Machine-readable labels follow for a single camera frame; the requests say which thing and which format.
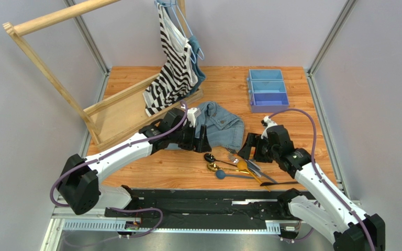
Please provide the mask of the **dark blue plastic knife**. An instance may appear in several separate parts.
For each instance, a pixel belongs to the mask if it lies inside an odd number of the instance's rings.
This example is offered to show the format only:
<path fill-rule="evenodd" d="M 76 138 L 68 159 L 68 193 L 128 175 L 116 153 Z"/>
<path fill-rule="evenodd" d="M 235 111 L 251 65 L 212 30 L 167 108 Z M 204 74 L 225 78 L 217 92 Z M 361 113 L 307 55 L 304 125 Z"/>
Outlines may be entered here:
<path fill-rule="evenodd" d="M 264 172 L 261 171 L 261 168 L 255 164 L 254 162 L 250 161 L 250 160 L 245 160 L 247 163 L 247 166 L 251 169 L 252 172 L 254 172 L 257 176 L 259 177 L 265 177 L 268 180 L 270 180 L 273 183 L 277 184 L 277 181 L 274 180 L 273 178 L 271 178 L 270 176 L 268 176 L 267 174 L 265 174 Z"/>

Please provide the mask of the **dark blue plastic spoon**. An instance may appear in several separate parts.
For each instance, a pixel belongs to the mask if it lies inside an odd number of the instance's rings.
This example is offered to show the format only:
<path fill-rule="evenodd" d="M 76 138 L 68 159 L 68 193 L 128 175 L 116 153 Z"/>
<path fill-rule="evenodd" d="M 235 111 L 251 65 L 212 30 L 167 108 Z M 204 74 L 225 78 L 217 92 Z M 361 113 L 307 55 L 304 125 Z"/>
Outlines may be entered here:
<path fill-rule="evenodd" d="M 253 179 L 253 177 L 249 177 L 246 175 L 233 175 L 233 174 L 226 174 L 223 170 L 217 170 L 215 172 L 215 176 L 218 179 L 225 179 L 226 177 L 233 177 L 233 178 L 243 178 L 243 179 Z"/>

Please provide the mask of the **wooden clothes rack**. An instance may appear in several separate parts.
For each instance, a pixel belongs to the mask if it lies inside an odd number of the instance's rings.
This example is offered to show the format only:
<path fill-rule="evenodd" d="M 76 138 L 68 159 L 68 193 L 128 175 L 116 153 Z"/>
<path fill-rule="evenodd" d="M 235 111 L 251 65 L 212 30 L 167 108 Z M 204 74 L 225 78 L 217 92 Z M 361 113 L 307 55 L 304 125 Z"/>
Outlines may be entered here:
<path fill-rule="evenodd" d="M 103 100 L 100 105 L 96 104 L 96 101 L 100 101 L 102 99 L 102 91 L 105 91 L 103 87 L 106 87 L 106 83 L 108 81 L 108 73 L 103 72 L 103 67 L 101 62 L 97 62 L 98 70 L 96 70 L 96 56 L 93 48 L 90 49 L 89 41 L 87 37 L 84 39 L 83 37 L 83 28 L 77 28 L 80 24 L 77 24 L 77 20 L 75 24 L 67 25 L 67 30 L 59 30 L 56 33 L 47 32 L 45 35 L 47 38 L 43 39 L 43 37 L 38 40 L 39 43 L 46 49 L 47 53 L 50 53 L 54 56 L 66 56 L 65 58 L 55 60 L 54 63 L 61 67 L 62 70 L 66 70 L 63 74 L 67 77 L 66 85 L 63 86 L 63 83 L 60 79 L 57 78 L 56 74 L 51 71 L 51 68 L 45 64 L 44 60 L 38 55 L 38 53 L 30 46 L 28 41 L 23 38 L 28 34 L 33 32 L 37 32 L 38 30 L 42 30 L 45 27 L 54 26 L 56 24 L 60 24 L 63 21 L 69 19 L 79 19 L 81 15 L 92 12 L 94 10 L 103 8 L 105 6 L 109 6 L 113 3 L 117 3 L 119 1 L 85 1 L 82 3 L 74 4 L 71 6 L 67 6 L 64 8 L 64 4 L 67 1 L 62 1 L 63 4 L 62 9 L 57 9 L 55 12 L 48 13 L 47 15 L 42 15 L 38 18 L 33 18 L 32 20 L 28 20 L 19 25 L 13 25 L 11 22 L 5 22 L 3 24 L 3 28 L 5 29 L 5 34 L 10 37 L 13 41 L 13 44 L 17 44 L 17 47 L 20 48 L 19 51 L 22 51 L 24 55 L 23 58 L 29 58 L 31 63 L 28 63 L 27 60 L 22 59 L 21 54 L 15 51 L 14 46 L 8 46 L 8 43 L 4 44 L 0 43 L 0 52 L 4 52 L 4 55 L 0 55 L 0 76 L 5 77 L 2 80 L 0 85 L 0 106 L 4 106 L 8 103 L 8 107 L 10 108 L 8 111 L 8 116 L 4 118 L 7 126 L 7 130 L 4 132 L 9 132 L 11 135 L 19 135 L 21 133 L 21 129 L 26 129 L 27 134 L 26 137 L 23 138 L 26 140 L 33 139 L 35 141 L 29 142 L 29 144 L 18 144 L 17 141 L 14 147 L 10 147 L 10 150 L 20 149 L 21 146 L 31 147 L 36 142 L 40 142 L 43 140 L 41 137 L 37 137 L 34 135 L 37 129 L 48 129 L 48 131 L 44 132 L 44 136 L 48 136 L 49 139 L 56 139 L 55 135 L 52 135 L 52 131 L 55 129 L 59 129 L 58 136 L 64 136 L 63 140 L 60 138 L 58 149 L 64 149 L 65 146 L 69 146 L 69 142 L 65 142 L 65 140 L 70 140 L 75 138 L 75 134 L 82 134 L 85 132 L 85 140 L 82 141 L 81 144 L 81 153 L 83 153 L 83 149 L 87 149 L 94 145 L 94 149 L 100 148 L 102 150 L 107 149 L 109 145 L 112 143 L 116 144 L 118 140 L 121 138 L 125 138 L 125 133 L 129 133 L 131 130 L 124 130 L 118 135 L 106 138 L 105 135 L 98 135 L 99 131 L 102 130 L 102 124 L 98 125 L 100 130 L 93 123 L 93 118 L 91 116 L 97 117 L 98 113 L 103 114 L 104 110 L 110 108 L 110 106 L 114 105 L 117 101 L 123 100 L 132 94 L 136 94 L 139 90 L 144 87 L 144 84 L 149 84 L 154 77 L 151 76 L 138 84 L 133 85 L 131 88 L 127 88 L 119 93 L 119 95 L 115 95 L 110 99 Z M 46 79 L 47 82 L 50 83 L 50 86 L 53 86 L 57 93 L 59 93 L 63 100 L 66 100 L 66 103 L 69 107 L 72 107 L 74 112 L 71 112 L 71 108 L 66 108 L 62 105 L 62 102 L 58 102 L 55 100 L 54 103 L 48 103 L 53 98 L 52 95 L 52 87 L 46 87 Z M 65 87 L 72 87 L 71 90 L 74 90 L 74 87 L 78 87 L 75 89 L 78 90 L 78 99 L 76 100 L 72 93 L 69 93 L 69 90 Z M 25 107 L 22 106 L 22 103 L 13 101 L 13 97 L 16 97 L 18 94 L 22 96 L 22 94 L 28 94 L 29 91 L 34 91 L 30 93 L 29 97 L 24 97 L 23 100 L 29 102 L 29 104 Z M 87 109 L 82 109 L 81 102 L 84 105 L 89 105 L 89 101 L 93 101 L 94 105 L 90 106 Z M 21 129 L 13 127 L 15 125 L 15 120 L 21 118 L 21 115 L 27 115 L 29 118 L 23 118 L 20 120 Z M 73 133 L 69 134 L 67 131 L 63 131 L 61 123 L 65 121 L 66 123 L 72 123 L 72 126 L 75 126 Z"/>

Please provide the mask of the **gold metal spoon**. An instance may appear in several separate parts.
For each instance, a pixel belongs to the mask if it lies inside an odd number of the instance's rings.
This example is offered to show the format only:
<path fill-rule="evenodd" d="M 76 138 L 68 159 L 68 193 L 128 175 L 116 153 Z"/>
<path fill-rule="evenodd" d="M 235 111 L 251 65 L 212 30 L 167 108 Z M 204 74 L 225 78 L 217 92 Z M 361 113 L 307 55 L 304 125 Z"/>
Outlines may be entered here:
<path fill-rule="evenodd" d="M 239 169 L 234 169 L 234 168 L 221 168 L 216 163 L 208 163 L 207 168 L 213 172 L 215 172 L 217 170 L 230 170 L 230 171 L 234 171 L 234 172 L 249 174 L 249 172 L 246 170 L 239 170 Z"/>

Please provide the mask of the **black white striped top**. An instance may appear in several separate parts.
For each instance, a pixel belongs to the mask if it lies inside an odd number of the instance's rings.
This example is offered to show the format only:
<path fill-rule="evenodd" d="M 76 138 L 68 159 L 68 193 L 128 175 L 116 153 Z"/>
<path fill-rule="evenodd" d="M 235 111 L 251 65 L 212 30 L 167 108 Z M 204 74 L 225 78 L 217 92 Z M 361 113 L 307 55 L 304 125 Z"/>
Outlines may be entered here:
<path fill-rule="evenodd" d="M 192 69 L 192 47 L 189 40 L 173 23 L 164 5 L 155 2 L 155 6 L 166 62 L 158 76 L 142 93 L 146 103 L 145 112 L 149 117 L 189 95 L 198 81 Z"/>

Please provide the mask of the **black metal spoon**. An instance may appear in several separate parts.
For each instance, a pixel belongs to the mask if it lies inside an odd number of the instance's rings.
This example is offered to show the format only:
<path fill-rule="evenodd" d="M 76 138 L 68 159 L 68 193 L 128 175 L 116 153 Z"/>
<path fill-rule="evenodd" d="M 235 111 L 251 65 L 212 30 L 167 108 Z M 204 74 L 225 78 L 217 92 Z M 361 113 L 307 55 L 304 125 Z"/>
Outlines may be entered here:
<path fill-rule="evenodd" d="M 212 154 L 210 154 L 210 153 L 205 153 L 205 154 L 204 154 L 204 160 L 207 161 L 207 162 L 209 162 L 209 163 L 221 162 L 221 163 L 224 163 L 224 164 L 227 164 L 227 165 L 231 165 L 231 166 L 236 167 L 235 164 L 227 163 L 227 162 L 225 162 L 225 161 L 221 161 L 221 160 L 216 159 L 216 158 L 215 158 Z"/>

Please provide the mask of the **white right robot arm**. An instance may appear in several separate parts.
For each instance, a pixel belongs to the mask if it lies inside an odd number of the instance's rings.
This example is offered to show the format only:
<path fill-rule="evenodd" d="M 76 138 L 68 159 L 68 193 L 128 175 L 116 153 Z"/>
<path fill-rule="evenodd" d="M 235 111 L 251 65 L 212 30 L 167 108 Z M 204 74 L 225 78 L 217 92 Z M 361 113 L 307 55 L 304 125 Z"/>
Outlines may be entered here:
<path fill-rule="evenodd" d="M 248 133 L 238 155 L 262 163 L 276 162 L 302 184 L 320 205 L 292 188 L 277 197 L 284 214 L 305 221 L 334 250 L 385 250 L 385 221 L 378 214 L 367 214 L 348 199 L 313 163 L 310 153 L 294 147 L 283 125 L 269 126 L 263 134 Z"/>

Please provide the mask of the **light blue denim jacket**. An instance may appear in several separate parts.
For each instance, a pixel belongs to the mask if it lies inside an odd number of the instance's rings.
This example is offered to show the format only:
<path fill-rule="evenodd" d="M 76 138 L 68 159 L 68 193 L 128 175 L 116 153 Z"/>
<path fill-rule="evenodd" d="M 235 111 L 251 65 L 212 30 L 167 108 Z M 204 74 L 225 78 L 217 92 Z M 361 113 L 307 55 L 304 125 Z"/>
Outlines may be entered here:
<path fill-rule="evenodd" d="M 198 108 L 201 114 L 196 120 L 196 137 L 199 137 L 201 125 L 206 125 L 209 143 L 208 152 L 217 146 L 235 151 L 241 149 L 244 122 L 239 116 L 230 113 L 213 101 L 201 103 Z"/>

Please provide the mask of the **blue three-compartment organizer tray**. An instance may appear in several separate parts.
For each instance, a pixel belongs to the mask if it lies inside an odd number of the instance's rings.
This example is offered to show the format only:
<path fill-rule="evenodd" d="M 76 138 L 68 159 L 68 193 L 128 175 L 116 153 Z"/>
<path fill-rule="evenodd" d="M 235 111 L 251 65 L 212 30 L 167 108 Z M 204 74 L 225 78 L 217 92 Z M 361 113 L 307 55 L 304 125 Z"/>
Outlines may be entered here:
<path fill-rule="evenodd" d="M 289 107 L 287 89 L 280 69 L 250 69 L 247 85 L 252 113 L 274 113 Z"/>

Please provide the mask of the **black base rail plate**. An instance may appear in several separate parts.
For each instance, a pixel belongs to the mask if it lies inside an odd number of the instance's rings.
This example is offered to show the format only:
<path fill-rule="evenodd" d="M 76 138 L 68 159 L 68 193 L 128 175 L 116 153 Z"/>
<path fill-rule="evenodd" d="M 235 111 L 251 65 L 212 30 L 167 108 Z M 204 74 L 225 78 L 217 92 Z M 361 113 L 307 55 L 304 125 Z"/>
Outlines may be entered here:
<path fill-rule="evenodd" d="M 141 227 L 161 229 L 262 230 L 267 220 L 294 221 L 278 202 L 282 190 L 133 189 L 126 213 L 105 210 L 106 217 L 130 217 Z"/>

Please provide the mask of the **silver metal fork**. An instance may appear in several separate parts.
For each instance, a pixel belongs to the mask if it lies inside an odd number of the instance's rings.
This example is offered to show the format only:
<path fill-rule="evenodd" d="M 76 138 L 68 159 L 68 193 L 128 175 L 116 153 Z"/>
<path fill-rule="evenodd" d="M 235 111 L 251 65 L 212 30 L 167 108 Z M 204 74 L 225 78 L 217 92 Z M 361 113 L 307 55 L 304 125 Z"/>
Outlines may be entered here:
<path fill-rule="evenodd" d="M 239 162 L 239 159 L 234 156 L 233 154 L 229 154 L 228 158 L 231 162 L 237 164 Z M 247 166 L 255 173 L 260 174 L 261 173 L 261 168 L 259 166 L 257 166 L 255 163 L 253 163 L 252 161 L 249 160 L 244 160 L 247 164 Z"/>

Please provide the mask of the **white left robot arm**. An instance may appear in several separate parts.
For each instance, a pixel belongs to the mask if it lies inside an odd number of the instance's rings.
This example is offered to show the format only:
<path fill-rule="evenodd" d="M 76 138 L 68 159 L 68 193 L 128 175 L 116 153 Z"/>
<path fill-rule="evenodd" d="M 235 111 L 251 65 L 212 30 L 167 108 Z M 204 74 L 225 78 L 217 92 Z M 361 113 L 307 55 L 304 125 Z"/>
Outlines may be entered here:
<path fill-rule="evenodd" d="M 196 133 L 196 119 L 200 114 L 198 108 L 172 108 L 164 118 L 143 127 L 131 138 L 108 150 L 87 157 L 72 155 L 52 190 L 59 192 L 66 201 L 64 206 L 76 215 L 94 208 L 125 209 L 132 201 L 128 189 L 103 186 L 102 182 L 126 165 L 164 150 L 169 144 L 187 151 L 210 152 L 207 127 L 202 125 L 200 133 Z"/>

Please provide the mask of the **black plastic knife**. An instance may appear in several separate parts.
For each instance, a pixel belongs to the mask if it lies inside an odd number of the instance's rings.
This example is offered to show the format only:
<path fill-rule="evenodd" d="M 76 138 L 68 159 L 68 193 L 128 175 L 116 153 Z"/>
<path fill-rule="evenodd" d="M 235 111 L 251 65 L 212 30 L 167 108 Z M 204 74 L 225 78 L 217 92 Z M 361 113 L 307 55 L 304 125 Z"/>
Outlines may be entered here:
<path fill-rule="evenodd" d="M 297 181 L 288 181 L 288 182 L 263 182 L 260 184 L 260 186 L 275 186 L 275 185 L 293 185 L 293 184 L 299 184 Z"/>

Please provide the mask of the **teal hanging garment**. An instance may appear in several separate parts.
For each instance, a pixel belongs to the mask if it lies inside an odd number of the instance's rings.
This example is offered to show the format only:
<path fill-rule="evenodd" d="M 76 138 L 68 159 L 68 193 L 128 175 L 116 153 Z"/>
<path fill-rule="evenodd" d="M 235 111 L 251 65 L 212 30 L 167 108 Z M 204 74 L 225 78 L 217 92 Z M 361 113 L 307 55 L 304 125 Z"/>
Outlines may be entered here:
<path fill-rule="evenodd" d="M 196 61 L 195 63 L 192 63 L 192 70 L 194 71 L 194 74 L 197 77 L 197 82 L 196 84 L 193 86 L 193 88 L 190 90 L 190 92 L 186 95 L 187 97 L 192 95 L 193 93 L 195 93 L 200 85 L 202 84 L 202 82 L 206 79 L 206 75 L 202 72 L 202 70 L 199 68 L 198 65 L 198 61 L 195 59 L 195 57 L 197 56 L 197 53 L 200 50 L 200 46 L 199 46 L 199 42 L 197 40 L 197 38 L 195 36 L 191 36 L 188 39 L 188 43 L 191 46 L 191 59 L 194 59 L 194 61 Z"/>

